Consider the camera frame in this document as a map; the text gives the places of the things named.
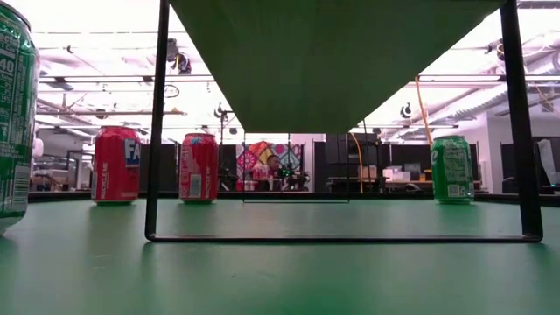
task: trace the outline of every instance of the ceiling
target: ceiling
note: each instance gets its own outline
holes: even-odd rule
[[[41,70],[45,77],[39,85],[38,97],[42,100],[38,103],[39,113],[61,109],[77,114],[97,109],[151,111],[153,83],[144,81],[143,76],[154,73],[158,0],[136,0],[133,5],[129,0],[6,2],[30,20],[33,39],[40,50]],[[560,37],[558,1],[523,1],[520,6],[521,41],[526,60],[553,53],[558,48],[556,41]],[[212,82],[207,67],[173,11],[170,38],[177,40],[179,50],[191,61],[192,75],[179,77],[176,76],[177,70],[168,67],[168,75],[174,82],[169,82],[172,86],[167,89],[164,110],[175,113],[164,119],[164,137],[180,141],[186,132],[201,125],[219,133],[220,118],[216,117],[215,111],[217,108],[229,110],[230,107],[218,86]],[[500,15],[495,12],[428,66],[422,75],[500,74],[503,63],[495,51],[500,38]],[[487,53],[488,46],[493,46],[490,53]],[[67,86],[49,85],[55,77],[65,77]],[[477,84],[463,83],[456,87],[421,84],[421,96],[428,114],[445,110],[462,95],[471,93],[473,88],[480,88]],[[410,104],[411,118],[403,119],[400,112],[407,103]],[[493,112],[507,110],[506,105],[500,106],[502,108],[493,108]],[[541,113],[537,109],[533,112],[535,115]],[[409,84],[368,115],[365,122],[366,125],[414,123],[419,113],[417,90]],[[81,130],[78,134],[88,134],[96,132],[84,129],[88,124],[127,123],[149,127],[151,116],[110,115],[99,119],[93,115],[39,115],[38,121],[44,125],[78,125],[82,127],[75,129]],[[228,124],[229,127],[240,127],[232,115],[229,115]],[[226,134],[225,138],[232,141],[242,138],[242,132]]]

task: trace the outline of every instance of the exposed ductwork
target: exposed ductwork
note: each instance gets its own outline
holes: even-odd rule
[[[527,70],[530,74],[560,74],[560,52],[550,53],[546,57],[531,63]],[[508,85],[506,83],[489,89],[481,89],[453,102],[435,115],[430,115],[428,123],[436,123],[445,119],[457,121],[465,116],[476,116],[478,113],[500,105],[507,100]],[[410,131],[413,130],[403,130],[395,133],[392,137],[401,137]]]

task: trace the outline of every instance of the sprite can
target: sprite can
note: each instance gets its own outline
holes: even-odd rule
[[[434,197],[440,203],[468,204],[474,198],[471,150],[463,136],[442,136],[430,148]]]
[[[0,235],[27,208],[38,79],[29,22],[0,1]]]

